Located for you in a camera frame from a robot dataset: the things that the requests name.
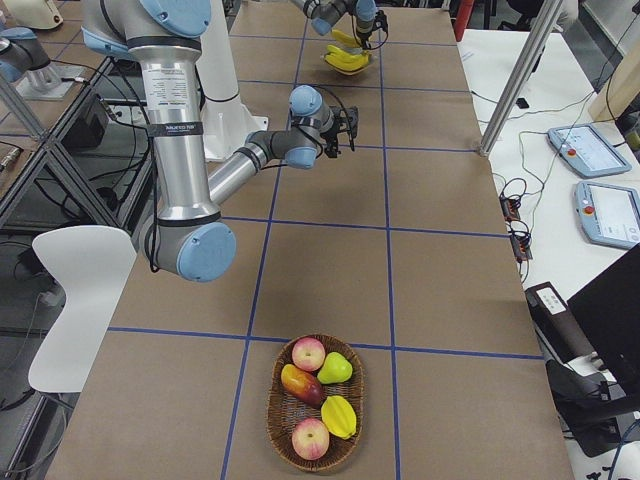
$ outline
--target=black monitor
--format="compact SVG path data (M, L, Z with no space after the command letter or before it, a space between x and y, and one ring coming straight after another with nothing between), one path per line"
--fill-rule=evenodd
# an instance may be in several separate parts
M640 410L640 245L567 302L576 322L615 377L578 378L547 365L556 407L588 456L616 448ZM630 440L640 439L637 429Z

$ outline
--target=white table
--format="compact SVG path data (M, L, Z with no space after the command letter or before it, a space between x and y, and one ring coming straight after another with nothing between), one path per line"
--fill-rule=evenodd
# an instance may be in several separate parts
M522 32L467 30L459 43L459 49L469 88L483 97L497 101L526 36ZM588 242L581 231L573 202L574 187L582 179L560 157L554 160L555 150L548 143L546 135L520 135L520 132L544 133L552 127L591 122L587 109L595 98L592 93L589 80L562 36L552 34L537 71L529 78L520 94L526 98L530 108L521 110L514 107L510 118L521 118L513 118L506 123L489 156L494 173L502 175L507 181L515 177L526 179L528 192L538 191L540 183L522 168L519 136L523 141L525 166L529 170L544 179L552 168L539 205L536 207L539 196L525 197L520 210L522 219L533 227L533 259L529 262L529 273L523 286L527 288L551 281L565 299L569 299L625 251ZM495 104L474 95L474 107L480 128L484 130ZM562 111L532 113L559 109ZM623 141L615 125L598 123L596 126L612 144ZM637 160L628 146L621 146L619 151L633 165L631 171L597 180L640 191L640 167ZM498 191L503 184L496 176ZM517 182L506 193L521 192L522 182ZM585 365L578 365L578 368L581 367L587 368ZM602 467L611 465L613 451L588 458L575 441L567 441L566 445L576 480L582 480L592 472L602 473L601 479L607 478L608 472L603 472ZM614 478L637 478L638 472L640 443L635 442L623 448Z

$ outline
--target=chair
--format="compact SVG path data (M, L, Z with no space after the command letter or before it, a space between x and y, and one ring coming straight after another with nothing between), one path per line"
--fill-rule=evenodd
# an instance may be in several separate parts
M136 252L123 230L82 225L43 233L36 255L66 302L31 363L29 383L47 393L79 393L107 331Z
M498 30L508 29L517 32L528 32L531 30L531 22L538 16L538 13L540 13L543 0L507 0L507 3L521 15L516 23L500 23Z

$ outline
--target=wicker basket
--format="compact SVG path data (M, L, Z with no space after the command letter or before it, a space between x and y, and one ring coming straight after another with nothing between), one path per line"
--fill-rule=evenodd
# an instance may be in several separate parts
M348 440L342 440L341 438L331 435L329 450L318 460L305 460L298 456L293 449L291 433L295 426L308 417L321 419L320 410L306 405L285 392L280 382L280 372L282 368L287 363L293 363L291 352L293 351L293 345L299 338L291 340L284 346L273 367L269 405L267 408L267 431L273 447L285 461L307 472L319 472L335 467L343 462L358 444L362 432L364 376L360 359L346 343L328 335L316 334L305 335L305 337L317 338L322 342L327 353L339 352L344 355L353 366L353 375L349 380L334 385L324 385L323 387L327 396L342 395L349 401L356 413L356 434Z

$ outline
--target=yellow fruit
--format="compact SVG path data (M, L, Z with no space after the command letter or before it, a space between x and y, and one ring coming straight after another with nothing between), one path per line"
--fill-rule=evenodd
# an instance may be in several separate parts
M327 430L343 440L356 433L356 412L351 404L341 395L327 397L320 409L322 421Z

